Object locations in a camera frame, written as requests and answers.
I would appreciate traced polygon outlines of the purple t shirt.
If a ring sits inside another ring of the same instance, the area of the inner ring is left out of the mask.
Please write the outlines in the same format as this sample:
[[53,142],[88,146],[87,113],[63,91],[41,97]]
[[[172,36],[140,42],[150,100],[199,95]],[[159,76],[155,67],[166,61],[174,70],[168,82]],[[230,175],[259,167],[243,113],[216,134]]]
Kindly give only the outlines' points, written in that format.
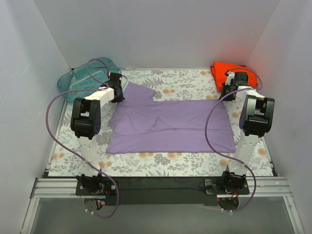
[[107,153],[222,153],[236,149],[225,106],[217,100],[154,101],[155,90],[128,83],[109,120]]

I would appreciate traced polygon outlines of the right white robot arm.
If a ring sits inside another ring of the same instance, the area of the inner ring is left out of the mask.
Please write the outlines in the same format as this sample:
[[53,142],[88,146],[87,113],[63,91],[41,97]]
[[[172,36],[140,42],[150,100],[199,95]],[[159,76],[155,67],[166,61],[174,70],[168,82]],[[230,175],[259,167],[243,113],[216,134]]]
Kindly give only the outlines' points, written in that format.
[[239,119],[240,139],[220,182],[222,191],[231,194],[247,187],[247,165],[257,143],[272,127],[275,99],[265,97],[249,86],[247,72],[231,69],[225,75],[227,79],[222,84],[220,99],[244,102]]

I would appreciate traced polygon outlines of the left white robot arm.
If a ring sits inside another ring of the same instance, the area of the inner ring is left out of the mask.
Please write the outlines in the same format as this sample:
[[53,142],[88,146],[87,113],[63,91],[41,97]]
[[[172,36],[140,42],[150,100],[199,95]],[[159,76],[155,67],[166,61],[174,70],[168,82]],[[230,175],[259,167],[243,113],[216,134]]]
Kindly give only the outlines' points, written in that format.
[[77,176],[77,180],[93,195],[98,195],[104,190],[97,154],[101,108],[109,102],[118,103],[125,100],[121,85],[122,77],[122,74],[111,73],[108,81],[100,86],[98,91],[86,97],[77,97],[73,103],[71,130],[77,137],[81,156],[84,158],[82,174]]

